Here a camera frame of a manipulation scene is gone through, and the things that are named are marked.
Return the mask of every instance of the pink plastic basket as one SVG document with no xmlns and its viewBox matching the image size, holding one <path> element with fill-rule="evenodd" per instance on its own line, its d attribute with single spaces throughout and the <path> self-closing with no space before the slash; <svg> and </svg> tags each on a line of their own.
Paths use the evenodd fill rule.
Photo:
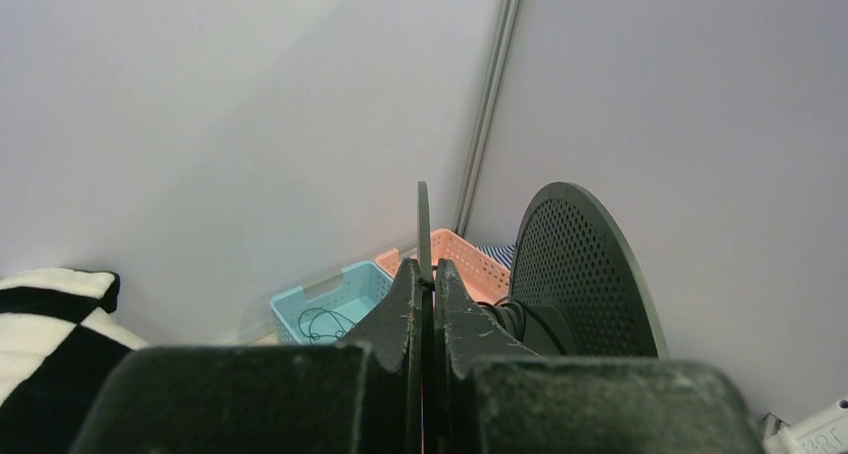
<svg viewBox="0 0 848 454">
<path fill-rule="evenodd" d="M 439 259 L 450 259 L 456 264 L 468 294 L 475 301 L 495 302 L 509 293 L 509 269 L 453 232 L 439 229 L 430 233 L 430 249 L 434 266 Z M 415 257 L 414 252 L 403 254 L 403 257 Z M 403 257 L 399 250 L 392 249 L 377 256 L 375 261 L 394 278 Z"/>
</svg>

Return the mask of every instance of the black and white fabric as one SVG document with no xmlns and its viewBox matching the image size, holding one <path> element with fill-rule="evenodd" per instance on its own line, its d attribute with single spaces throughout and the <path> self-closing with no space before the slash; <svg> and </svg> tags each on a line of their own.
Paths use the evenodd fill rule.
<svg viewBox="0 0 848 454">
<path fill-rule="evenodd" d="M 478 246 L 483 254 L 498 261 L 507 269 L 512 269 L 512 259 L 515 257 L 515 245 L 509 246 Z"/>
<path fill-rule="evenodd" d="M 119 288 L 70 269 L 0 281 L 0 453 L 67 452 L 106 376 L 146 345 L 108 314 Z"/>
</svg>

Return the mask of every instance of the storage basket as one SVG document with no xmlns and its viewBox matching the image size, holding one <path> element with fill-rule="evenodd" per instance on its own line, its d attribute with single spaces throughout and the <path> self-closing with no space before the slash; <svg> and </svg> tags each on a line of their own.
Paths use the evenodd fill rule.
<svg viewBox="0 0 848 454">
<path fill-rule="evenodd" d="M 475 301 L 493 303 L 509 294 L 509 269 L 452 231 L 438 229 L 430 233 L 430 253 L 434 266 L 439 259 L 450 259 L 456 264 L 465 289 Z M 376 262 L 394 278 L 401 259 L 415 257 L 414 254 L 392 249 L 377 256 Z"/>
<path fill-rule="evenodd" d="M 386 297 L 392 278 L 372 261 L 341 271 L 341 286 L 307 299 L 303 286 L 271 299 L 277 336 L 284 344 L 330 344 Z"/>
</svg>

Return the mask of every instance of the blue and white striped cloth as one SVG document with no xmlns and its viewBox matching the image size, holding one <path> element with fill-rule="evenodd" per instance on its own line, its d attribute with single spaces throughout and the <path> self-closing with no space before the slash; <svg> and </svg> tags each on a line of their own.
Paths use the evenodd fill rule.
<svg viewBox="0 0 848 454">
<path fill-rule="evenodd" d="M 512 258 L 515 257 L 515 245 L 509 246 L 477 246 L 483 254 L 512 269 Z"/>
</svg>

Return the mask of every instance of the white device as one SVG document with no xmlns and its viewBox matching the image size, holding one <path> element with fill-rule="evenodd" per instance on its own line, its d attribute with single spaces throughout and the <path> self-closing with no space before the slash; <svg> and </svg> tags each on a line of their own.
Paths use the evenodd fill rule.
<svg viewBox="0 0 848 454">
<path fill-rule="evenodd" d="M 764 441 L 769 454 L 848 453 L 848 396 Z"/>
</svg>

